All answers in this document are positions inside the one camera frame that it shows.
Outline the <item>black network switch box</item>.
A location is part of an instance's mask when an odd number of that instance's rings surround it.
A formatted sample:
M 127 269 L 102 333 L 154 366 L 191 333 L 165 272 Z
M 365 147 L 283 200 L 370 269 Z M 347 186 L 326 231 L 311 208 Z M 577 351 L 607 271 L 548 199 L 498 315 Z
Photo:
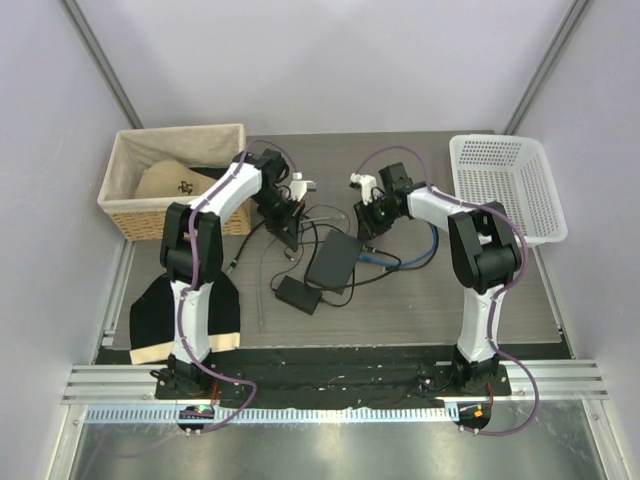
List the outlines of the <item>black network switch box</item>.
M 305 280 L 324 291 L 342 293 L 358 262 L 364 242 L 332 230 L 311 262 Z

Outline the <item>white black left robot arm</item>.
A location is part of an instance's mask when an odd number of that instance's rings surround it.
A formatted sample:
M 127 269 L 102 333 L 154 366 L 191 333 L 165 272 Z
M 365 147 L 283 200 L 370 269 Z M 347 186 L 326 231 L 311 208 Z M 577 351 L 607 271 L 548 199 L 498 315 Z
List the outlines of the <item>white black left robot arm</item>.
M 163 397 L 205 397 L 217 380 L 231 379 L 205 365 L 211 353 L 208 333 L 213 287 L 222 276 L 222 227 L 252 200 L 266 229 L 289 249 L 298 249 L 304 197 L 314 191 L 287 156 L 266 149 L 238 153 L 212 187 L 187 204 L 172 203 L 164 222 L 160 263 L 169 279 L 174 303 L 174 341 L 167 366 L 154 370 Z

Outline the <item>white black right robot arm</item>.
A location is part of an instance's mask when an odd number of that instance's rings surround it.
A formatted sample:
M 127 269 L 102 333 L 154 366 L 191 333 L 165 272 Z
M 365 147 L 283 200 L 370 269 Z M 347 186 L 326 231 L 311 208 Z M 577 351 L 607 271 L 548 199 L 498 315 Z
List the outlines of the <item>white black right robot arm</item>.
M 494 337 L 506 290 L 526 259 L 519 248 L 524 236 L 501 203 L 477 205 L 415 183 L 401 163 L 381 169 L 378 178 L 355 172 L 350 186 L 361 194 L 354 205 L 360 239 L 382 235 L 401 217 L 423 220 L 448 235 L 453 272 L 464 287 L 451 380 L 460 393 L 477 393 L 497 375 Z

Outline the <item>black power adapter brick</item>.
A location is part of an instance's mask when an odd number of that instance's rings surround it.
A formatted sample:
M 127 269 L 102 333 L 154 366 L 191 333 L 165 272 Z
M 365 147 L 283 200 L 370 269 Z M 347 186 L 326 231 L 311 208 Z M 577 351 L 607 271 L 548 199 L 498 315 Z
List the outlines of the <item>black power adapter brick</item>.
M 275 290 L 275 297 L 307 315 L 313 315 L 321 302 L 322 294 L 297 279 L 285 276 Z

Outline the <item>wicker basket with liner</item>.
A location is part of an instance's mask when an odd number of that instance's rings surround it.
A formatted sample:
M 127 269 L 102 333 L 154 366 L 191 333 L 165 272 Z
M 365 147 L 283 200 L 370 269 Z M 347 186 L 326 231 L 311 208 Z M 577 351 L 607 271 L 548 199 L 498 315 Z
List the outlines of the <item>wicker basket with liner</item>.
M 159 240 L 168 206 L 207 191 L 245 146 L 238 123 L 121 130 L 97 202 L 126 239 Z

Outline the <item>beige cap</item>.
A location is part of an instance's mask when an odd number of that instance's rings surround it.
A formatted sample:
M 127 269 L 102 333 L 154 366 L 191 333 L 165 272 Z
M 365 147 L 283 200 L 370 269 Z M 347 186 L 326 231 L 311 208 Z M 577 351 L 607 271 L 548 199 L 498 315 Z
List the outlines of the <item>beige cap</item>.
M 173 159 L 162 160 L 142 174 L 135 199 L 200 196 L 217 182 Z

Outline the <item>white plastic perforated basket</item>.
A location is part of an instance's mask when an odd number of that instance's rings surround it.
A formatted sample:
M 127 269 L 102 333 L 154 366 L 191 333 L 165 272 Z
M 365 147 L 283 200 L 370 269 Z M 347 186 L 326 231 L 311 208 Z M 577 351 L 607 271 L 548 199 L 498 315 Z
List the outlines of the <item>white plastic perforated basket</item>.
M 476 204 L 501 203 L 531 247 L 566 239 L 564 212 L 539 141 L 507 135 L 456 135 L 449 141 L 449 152 L 457 197 Z

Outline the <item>black cloth on board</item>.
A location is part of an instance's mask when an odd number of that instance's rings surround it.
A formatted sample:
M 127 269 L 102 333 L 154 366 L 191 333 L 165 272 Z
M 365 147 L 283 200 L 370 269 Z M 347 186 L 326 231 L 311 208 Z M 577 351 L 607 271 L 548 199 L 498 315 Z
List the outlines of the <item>black cloth on board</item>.
M 241 330 L 239 292 L 222 273 L 213 285 L 209 300 L 208 334 Z M 169 279 L 161 275 L 136 300 L 129 312 L 131 349 L 174 342 L 174 299 Z

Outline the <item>wooden board with label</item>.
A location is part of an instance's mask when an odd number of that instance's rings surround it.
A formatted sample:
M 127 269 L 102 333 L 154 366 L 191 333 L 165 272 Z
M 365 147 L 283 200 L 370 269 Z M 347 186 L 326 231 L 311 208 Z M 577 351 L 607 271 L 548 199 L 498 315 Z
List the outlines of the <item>wooden board with label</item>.
M 209 343 L 213 353 L 226 352 L 240 347 L 241 334 L 239 332 L 214 334 L 209 336 Z M 129 356 L 133 365 L 165 363 L 172 353 L 173 342 L 131 349 Z

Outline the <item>aluminium rail frame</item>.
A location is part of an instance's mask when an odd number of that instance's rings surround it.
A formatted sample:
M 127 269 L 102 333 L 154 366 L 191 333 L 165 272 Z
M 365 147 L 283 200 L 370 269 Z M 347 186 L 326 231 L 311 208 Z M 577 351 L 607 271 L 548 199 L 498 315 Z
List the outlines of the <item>aluminium rail frame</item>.
M 85 422 L 177 423 L 186 430 L 225 419 L 236 424 L 350 424 L 455 422 L 501 402 L 595 401 L 608 392 L 590 360 L 533 360 L 501 365 L 488 387 L 463 393 L 450 384 L 449 369 L 433 371 L 369 364 L 312 382 L 317 367 L 287 381 L 277 365 L 256 392 L 240 384 L 216 387 L 205 397 L 156 396 L 154 366 L 77 366 L 62 402 L 84 406 Z

